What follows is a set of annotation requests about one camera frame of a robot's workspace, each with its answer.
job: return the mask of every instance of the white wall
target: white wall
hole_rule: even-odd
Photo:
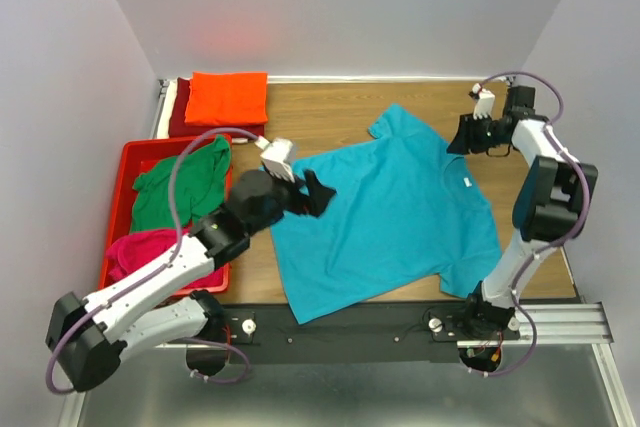
[[[520,67],[559,0],[118,0],[162,77],[482,75]]]
[[[120,149],[158,84],[116,0],[0,6],[0,424],[52,426],[51,307],[97,283]]]
[[[525,64],[566,100],[557,131],[600,176],[582,236],[567,247],[578,289],[603,301],[613,351],[640,419],[639,0],[562,0]],[[547,112],[555,109],[544,96]]]

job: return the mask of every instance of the metal floor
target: metal floor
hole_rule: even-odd
[[[505,362],[525,352],[506,346]],[[84,401],[82,427],[617,425],[590,345],[540,346],[512,375],[484,379],[428,362],[257,365],[238,385],[189,378],[184,348],[132,359]]]

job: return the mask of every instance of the orange towel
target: orange towel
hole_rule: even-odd
[[[267,122],[267,73],[194,72],[187,125],[261,125]]]

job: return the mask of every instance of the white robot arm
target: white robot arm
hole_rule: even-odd
[[[490,116],[495,99],[491,92],[476,84],[470,95],[476,109],[460,117],[448,152],[488,153],[496,146],[509,145],[529,165],[513,210],[511,242],[467,303],[466,330],[481,336],[507,327],[517,299],[540,264],[564,240],[580,233],[598,171],[571,156],[553,133],[549,119],[536,114],[532,87],[510,87],[503,115],[497,120]],[[584,185],[588,186],[586,197]]]
[[[47,372],[52,392],[69,392],[53,385],[56,361],[73,390],[84,392],[104,382],[123,361],[143,350],[222,332],[222,307],[207,291],[195,291],[177,303],[152,309],[247,250],[250,237],[278,222],[285,211],[322,215],[335,190],[322,185],[310,170],[304,172],[304,180],[293,174],[295,147],[290,141],[261,141],[264,139],[257,144],[263,149],[264,170],[243,173],[229,198],[201,218],[180,242],[116,284],[83,299],[73,292],[58,299],[46,338],[53,352]],[[251,328],[243,325],[245,332]]]

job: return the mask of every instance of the wooden surface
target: wooden surface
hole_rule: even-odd
[[[458,116],[469,113],[469,82],[375,83],[375,84],[270,84],[267,137],[296,142],[298,157],[306,157],[346,145],[371,140],[367,128],[392,103],[431,125],[447,141],[458,128]],[[504,86],[494,85],[495,113],[504,103]],[[527,166],[520,154],[507,158],[486,155],[467,157],[482,192],[491,201],[504,249],[513,232],[511,211]],[[252,145],[233,146],[234,176],[259,166]],[[440,279],[430,276],[377,297],[376,300],[438,300],[450,298],[440,292]],[[560,252],[538,270],[524,292],[529,298],[573,297],[571,278]],[[229,291],[217,296],[225,303],[286,302],[269,231],[251,239],[251,248],[231,270]]]

